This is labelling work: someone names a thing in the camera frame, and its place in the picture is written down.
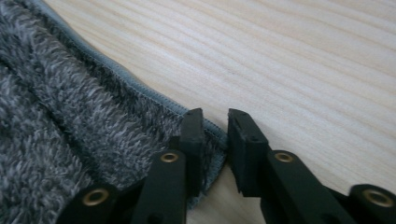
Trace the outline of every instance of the wooden table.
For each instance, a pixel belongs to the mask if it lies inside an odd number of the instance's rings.
[[[47,1],[152,89],[226,130],[247,111],[326,186],[396,193],[394,1]],[[226,166],[188,223],[264,223]]]

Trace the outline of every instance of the plush gray fabric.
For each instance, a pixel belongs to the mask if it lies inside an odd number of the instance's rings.
[[[91,183],[123,189],[140,180],[185,111],[81,50],[88,45],[42,6],[0,1],[0,223],[53,223]],[[225,138],[205,124],[203,191]]]

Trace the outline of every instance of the wooden tabletop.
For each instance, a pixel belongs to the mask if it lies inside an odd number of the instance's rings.
[[[395,1],[47,0],[152,89],[227,129],[248,112],[326,186],[396,193]],[[188,223],[265,223],[226,166]]]

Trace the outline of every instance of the gray cloth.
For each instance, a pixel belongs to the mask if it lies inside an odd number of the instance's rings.
[[[92,183],[124,189],[186,108],[86,44],[41,1],[0,1],[0,223],[54,223]],[[226,135],[205,121],[205,192]],[[190,200],[190,207],[198,199]]]

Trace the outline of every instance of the wood grain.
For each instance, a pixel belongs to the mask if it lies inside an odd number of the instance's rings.
[[[272,148],[347,193],[396,193],[396,2],[48,0],[151,88],[226,130],[247,111]],[[264,223],[224,169],[188,223]]]

